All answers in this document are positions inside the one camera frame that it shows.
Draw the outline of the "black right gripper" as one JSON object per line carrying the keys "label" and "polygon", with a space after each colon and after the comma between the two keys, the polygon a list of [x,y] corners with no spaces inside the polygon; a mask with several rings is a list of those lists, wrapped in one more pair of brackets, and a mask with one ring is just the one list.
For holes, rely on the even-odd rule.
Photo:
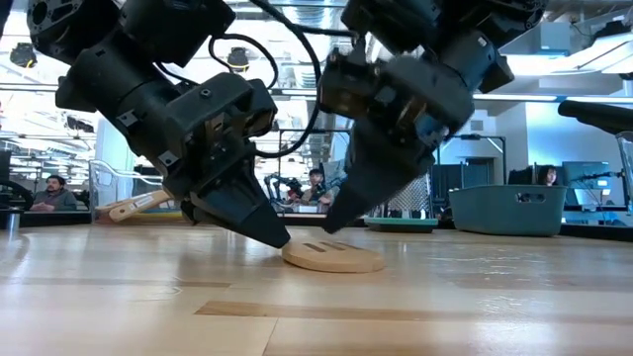
{"label": "black right gripper", "polygon": [[472,92],[441,63],[397,56],[363,61],[357,71],[360,118],[347,149],[347,178],[322,225],[328,233],[423,175],[432,151],[474,112]]}

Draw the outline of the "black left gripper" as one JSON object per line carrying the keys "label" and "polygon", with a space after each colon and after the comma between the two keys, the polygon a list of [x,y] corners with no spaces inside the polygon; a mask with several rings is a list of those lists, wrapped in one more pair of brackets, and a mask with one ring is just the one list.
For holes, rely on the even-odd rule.
{"label": "black left gripper", "polygon": [[166,79],[145,83],[121,102],[116,127],[134,153],[163,176],[164,189],[182,200],[183,220],[212,223],[281,248],[291,236],[254,176],[252,162],[237,162],[222,175],[203,177],[201,160],[210,151],[206,123],[223,116],[253,87],[234,74],[219,74],[186,92]]}

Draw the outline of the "slotted wooden spoon white label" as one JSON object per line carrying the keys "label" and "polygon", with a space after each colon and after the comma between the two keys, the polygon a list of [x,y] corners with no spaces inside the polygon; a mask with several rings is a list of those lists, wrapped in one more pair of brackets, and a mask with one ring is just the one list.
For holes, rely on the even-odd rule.
{"label": "slotted wooden spoon white label", "polygon": [[172,197],[162,190],[146,193],[130,198],[125,202],[117,205],[116,207],[109,210],[108,215],[113,222],[118,223],[130,218],[135,214],[139,214],[148,209],[155,208],[171,199]]}

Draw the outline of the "background robot arm teal joints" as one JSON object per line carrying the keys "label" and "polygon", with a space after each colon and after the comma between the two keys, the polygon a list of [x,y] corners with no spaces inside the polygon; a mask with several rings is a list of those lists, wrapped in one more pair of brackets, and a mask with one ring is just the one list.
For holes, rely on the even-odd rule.
{"label": "background robot arm teal joints", "polygon": [[268,193],[269,201],[271,203],[282,203],[284,199],[281,196],[280,186],[284,185],[288,188],[288,199],[294,201],[295,199],[301,199],[304,195],[303,185],[297,178],[282,177],[278,173],[274,173],[265,176],[264,185]]}

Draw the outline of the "steel box grater teal trim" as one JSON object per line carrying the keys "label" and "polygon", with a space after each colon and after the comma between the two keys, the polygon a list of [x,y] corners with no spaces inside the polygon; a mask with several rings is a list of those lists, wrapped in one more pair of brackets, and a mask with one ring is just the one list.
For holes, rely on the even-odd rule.
{"label": "steel box grater teal trim", "polygon": [[371,230],[431,233],[438,226],[433,215],[429,174],[415,178],[363,219]]}

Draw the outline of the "person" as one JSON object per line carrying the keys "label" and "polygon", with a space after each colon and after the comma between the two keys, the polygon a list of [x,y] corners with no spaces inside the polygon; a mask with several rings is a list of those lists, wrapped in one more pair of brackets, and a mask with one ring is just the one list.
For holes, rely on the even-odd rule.
{"label": "person", "polygon": [[304,205],[330,205],[333,196],[323,185],[323,174],[318,169],[309,172],[310,188],[306,190],[300,202]]}
{"label": "person", "polygon": [[77,200],[65,188],[65,180],[58,175],[50,175],[45,180],[46,188],[36,192],[31,210],[35,212],[70,212],[77,209]]}
{"label": "person", "polygon": [[553,165],[543,165],[537,172],[536,184],[543,186],[556,186],[558,172]]}

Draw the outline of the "white square column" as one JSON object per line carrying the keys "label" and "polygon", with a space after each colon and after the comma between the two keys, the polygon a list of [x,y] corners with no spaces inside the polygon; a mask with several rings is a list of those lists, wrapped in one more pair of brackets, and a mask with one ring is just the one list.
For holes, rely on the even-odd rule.
{"label": "white square column", "polygon": [[[136,156],[124,136],[105,118],[98,122],[95,158],[107,163],[117,173],[128,174],[134,170]],[[133,195],[132,178],[113,175],[102,166],[98,166],[97,172],[100,176],[96,182],[101,185],[98,192],[99,205],[108,205]]]}

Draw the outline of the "teal plastic bin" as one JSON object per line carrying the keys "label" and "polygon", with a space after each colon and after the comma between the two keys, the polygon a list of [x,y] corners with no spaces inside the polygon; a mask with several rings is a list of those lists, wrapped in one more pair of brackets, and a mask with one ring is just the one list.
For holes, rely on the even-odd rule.
{"label": "teal plastic bin", "polygon": [[553,236],[559,233],[568,188],[487,185],[449,192],[459,230],[496,235]]}

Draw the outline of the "long LED light bar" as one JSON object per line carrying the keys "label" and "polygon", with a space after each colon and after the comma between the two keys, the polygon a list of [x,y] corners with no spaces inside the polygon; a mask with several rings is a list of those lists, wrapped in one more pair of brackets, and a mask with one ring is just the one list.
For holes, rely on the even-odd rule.
{"label": "long LED light bar", "polygon": [[[55,92],[56,84],[20,84],[20,83],[0,83],[0,91],[24,91],[24,92]],[[271,89],[273,96],[288,97],[314,97],[317,92],[315,89]],[[474,95],[476,101],[490,102],[543,102],[543,103],[562,103],[566,100],[608,104],[608,105],[633,105],[633,97],[614,97],[614,96],[565,96],[565,95],[533,95],[533,94],[480,94]]]}

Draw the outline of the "grey background monitor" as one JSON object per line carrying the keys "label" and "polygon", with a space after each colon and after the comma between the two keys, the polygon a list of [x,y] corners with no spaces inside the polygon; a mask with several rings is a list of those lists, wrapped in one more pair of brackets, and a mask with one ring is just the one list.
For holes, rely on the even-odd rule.
{"label": "grey background monitor", "polygon": [[603,190],[610,188],[611,176],[607,162],[564,161],[565,184],[570,189]]}

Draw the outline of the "large clear plastic bin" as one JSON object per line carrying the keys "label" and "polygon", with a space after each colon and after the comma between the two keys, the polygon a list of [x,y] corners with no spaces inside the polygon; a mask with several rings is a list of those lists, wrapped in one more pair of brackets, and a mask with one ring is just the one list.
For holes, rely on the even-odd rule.
{"label": "large clear plastic bin", "polygon": [[633,212],[633,132],[622,132],[616,136],[622,160],[627,198],[626,205]]}

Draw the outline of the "black stand frame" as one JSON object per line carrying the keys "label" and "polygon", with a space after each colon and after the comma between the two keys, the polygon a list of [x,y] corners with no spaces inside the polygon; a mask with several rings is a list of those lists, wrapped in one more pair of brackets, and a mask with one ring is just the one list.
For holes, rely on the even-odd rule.
{"label": "black stand frame", "polygon": [[472,158],[502,160],[505,155],[504,138],[476,133],[459,134],[441,143],[435,152],[438,164],[465,163]]}

